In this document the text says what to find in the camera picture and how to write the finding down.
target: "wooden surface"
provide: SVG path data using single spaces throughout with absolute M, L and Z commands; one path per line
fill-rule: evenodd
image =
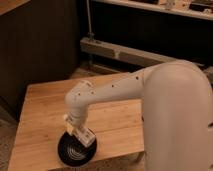
M 125 74 L 90 77 L 95 86 Z M 62 115 L 66 92 L 80 79 L 30 85 L 27 90 L 9 171 L 40 171 L 63 168 L 57 144 L 66 130 Z M 92 161 L 144 150 L 140 101 L 94 104 L 86 125 L 96 134 L 97 152 Z
M 0 15 L 23 5 L 30 0 L 0 0 Z

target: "butcher block table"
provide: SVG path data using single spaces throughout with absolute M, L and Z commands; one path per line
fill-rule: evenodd
M 83 78 L 94 86 L 126 74 Z M 62 116 L 68 112 L 65 94 L 82 79 L 29 85 L 21 112 L 9 171 L 44 171 L 67 167 L 57 153 L 66 131 Z M 90 162 L 144 151 L 140 100 L 93 104 L 86 122 L 97 136 L 97 151 Z

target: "wooden table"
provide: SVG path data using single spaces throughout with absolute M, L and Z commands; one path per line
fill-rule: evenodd
M 86 78 L 95 86 L 125 74 Z M 57 145 L 66 130 L 62 119 L 68 109 L 64 96 L 80 79 L 30 85 L 27 89 L 9 171 L 43 171 L 66 167 Z M 92 161 L 144 150 L 139 100 L 94 104 L 87 126 L 96 134 L 98 148 Z

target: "metal shelf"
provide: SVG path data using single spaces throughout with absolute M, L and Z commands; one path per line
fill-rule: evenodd
M 180 9 L 174 9 L 174 8 L 166 9 L 166 5 L 155 5 L 155 4 L 134 2 L 134 1 L 128 1 L 128 0 L 92 0 L 92 1 L 125 6 L 125 7 L 136 8 L 136 9 L 174 14 L 174 15 L 181 15 L 185 17 L 199 18 L 204 20 L 213 20 L 213 14 L 197 12 L 193 10 L 180 10 Z

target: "floor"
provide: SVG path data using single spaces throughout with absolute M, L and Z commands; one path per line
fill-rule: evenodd
M 70 78 L 100 75 L 87 69 L 78 68 Z M 7 171 L 17 125 L 0 120 L 0 171 Z M 90 163 L 80 168 L 65 168 L 57 171 L 144 171 L 144 161 L 136 163 L 137 154 Z

